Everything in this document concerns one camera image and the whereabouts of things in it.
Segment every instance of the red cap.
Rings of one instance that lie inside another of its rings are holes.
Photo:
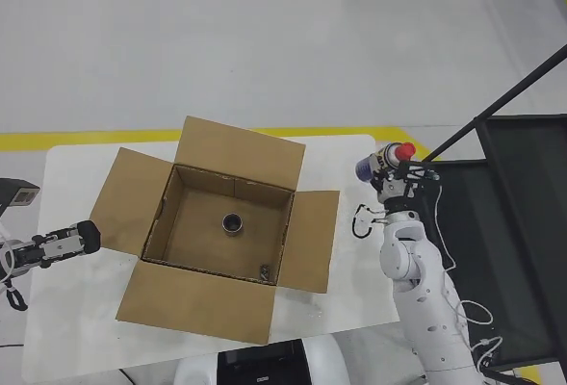
[[[413,143],[401,143],[400,146],[395,148],[395,156],[400,161],[409,161],[416,153],[416,146]]]

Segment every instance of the box flap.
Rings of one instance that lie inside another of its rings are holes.
[[[304,144],[187,116],[175,163],[295,190]]]
[[[157,215],[172,164],[120,148],[90,213],[101,232],[101,245],[142,253]]]
[[[326,293],[339,192],[296,192],[278,286]]]
[[[275,290],[138,261],[116,319],[265,345]]]

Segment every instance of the gray floor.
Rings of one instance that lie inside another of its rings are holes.
[[[401,125],[434,146],[567,41],[560,0],[0,2],[0,133],[178,127]],[[567,62],[502,113],[567,112]],[[40,183],[43,152],[0,153],[0,176]],[[19,239],[38,203],[9,210]],[[25,295],[30,277],[15,281]],[[25,317],[0,301],[0,344]],[[392,325],[336,336],[352,381],[420,371]],[[21,350],[0,351],[19,384]],[[129,369],[171,381],[175,363]],[[124,384],[118,371],[54,384]]]

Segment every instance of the metal cup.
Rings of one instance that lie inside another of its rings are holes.
[[[223,217],[223,231],[228,237],[236,237],[243,232],[243,220],[236,213],[230,213]]]

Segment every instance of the open cardboard box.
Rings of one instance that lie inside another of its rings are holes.
[[[276,286],[328,286],[339,192],[296,192],[303,156],[191,116],[174,163],[120,148],[90,215],[102,246],[140,257],[116,319],[267,344]]]

